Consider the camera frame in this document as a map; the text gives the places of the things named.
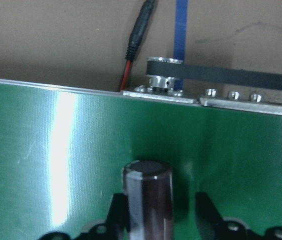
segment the red wire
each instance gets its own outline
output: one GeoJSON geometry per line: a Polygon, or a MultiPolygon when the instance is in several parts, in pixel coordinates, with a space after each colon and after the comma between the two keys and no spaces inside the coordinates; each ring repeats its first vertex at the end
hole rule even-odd
{"type": "Polygon", "coordinates": [[[126,62],[126,65],[125,65],[124,75],[123,75],[123,78],[122,78],[120,91],[124,90],[125,87],[126,87],[126,83],[127,83],[128,77],[129,77],[130,69],[131,69],[131,61],[128,60],[126,62]]]}

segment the green surface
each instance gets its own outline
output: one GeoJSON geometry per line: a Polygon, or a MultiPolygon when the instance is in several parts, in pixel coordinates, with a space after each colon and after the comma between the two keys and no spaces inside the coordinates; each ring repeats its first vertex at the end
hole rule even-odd
{"type": "Polygon", "coordinates": [[[257,233],[282,225],[282,116],[0,84],[0,240],[75,237],[136,159],[173,167],[176,240],[200,239],[196,191],[257,233]]]}

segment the blue tape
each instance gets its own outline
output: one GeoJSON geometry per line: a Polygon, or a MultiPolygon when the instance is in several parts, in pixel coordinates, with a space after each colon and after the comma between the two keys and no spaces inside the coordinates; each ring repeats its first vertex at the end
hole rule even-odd
{"type": "MultiPolygon", "coordinates": [[[[185,60],[188,21],[188,0],[176,0],[173,58],[185,60]]],[[[183,80],[176,81],[175,89],[183,89],[183,80]]]]}

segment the black cylinder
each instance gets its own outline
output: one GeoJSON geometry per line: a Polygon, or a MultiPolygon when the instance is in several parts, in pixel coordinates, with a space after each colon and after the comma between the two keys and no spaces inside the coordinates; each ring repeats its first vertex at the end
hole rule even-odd
{"type": "Polygon", "coordinates": [[[161,161],[133,161],[123,169],[130,240],[173,240],[172,168],[161,161]]]}

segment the black rubber belt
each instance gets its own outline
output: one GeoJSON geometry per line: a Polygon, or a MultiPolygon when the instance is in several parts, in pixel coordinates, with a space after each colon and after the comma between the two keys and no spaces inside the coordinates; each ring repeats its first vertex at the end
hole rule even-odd
{"type": "Polygon", "coordinates": [[[282,91],[282,74],[160,61],[148,61],[146,74],[282,91]]]}

